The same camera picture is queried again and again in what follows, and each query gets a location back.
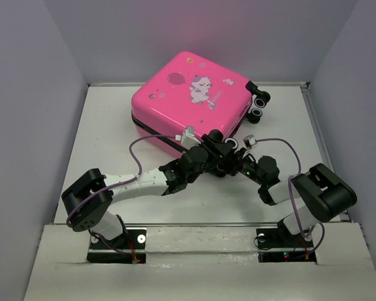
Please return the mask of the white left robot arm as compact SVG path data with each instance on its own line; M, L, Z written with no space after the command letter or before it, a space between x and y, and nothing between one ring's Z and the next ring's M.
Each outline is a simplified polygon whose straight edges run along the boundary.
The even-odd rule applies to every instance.
M66 225L74 232L88 231L109 248L119 248L128 239L122 218L109 212L117 202L142 196L167 196L184 190L201 174L217 169L221 159L238 147L233 138L223 139L218 130L200 140L183 135L188 148L180 158L137 174L105 175L98 168L86 171L61 198L68 214Z

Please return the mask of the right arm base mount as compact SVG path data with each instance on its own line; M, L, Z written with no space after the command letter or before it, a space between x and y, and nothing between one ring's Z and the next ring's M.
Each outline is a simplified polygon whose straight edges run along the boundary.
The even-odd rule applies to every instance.
M277 228L258 228L253 244L260 263L317 262L313 241L300 234L281 238Z

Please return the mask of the pink hard-shell suitcase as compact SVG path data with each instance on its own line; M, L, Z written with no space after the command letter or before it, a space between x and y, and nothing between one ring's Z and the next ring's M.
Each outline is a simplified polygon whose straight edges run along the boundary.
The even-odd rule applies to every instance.
M183 51L133 94L131 114L140 135L179 157L186 149L174 137L186 127L198 139L212 130L232 138L244 120L260 121L270 98L245 76Z

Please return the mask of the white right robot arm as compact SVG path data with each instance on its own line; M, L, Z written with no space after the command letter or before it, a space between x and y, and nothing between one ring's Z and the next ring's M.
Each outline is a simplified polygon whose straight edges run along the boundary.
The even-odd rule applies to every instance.
M259 197L269 206L291 203L293 212L278 222L273 235L284 246L292 245L299 235L307 235L312 227L329 222L358 201L355 191L322 163L281 180L274 158L262 156L256 160L239 151L222 159L218 168L230 176L241 173L254 181L259 185Z

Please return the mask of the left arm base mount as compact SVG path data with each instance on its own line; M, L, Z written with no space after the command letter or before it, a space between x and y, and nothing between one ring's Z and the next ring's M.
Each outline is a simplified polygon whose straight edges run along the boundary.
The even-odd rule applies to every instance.
M107 241L97 233L90 236L86 260L89 263L102 264L144 264L146 263L146 228L127 228L120 240Z

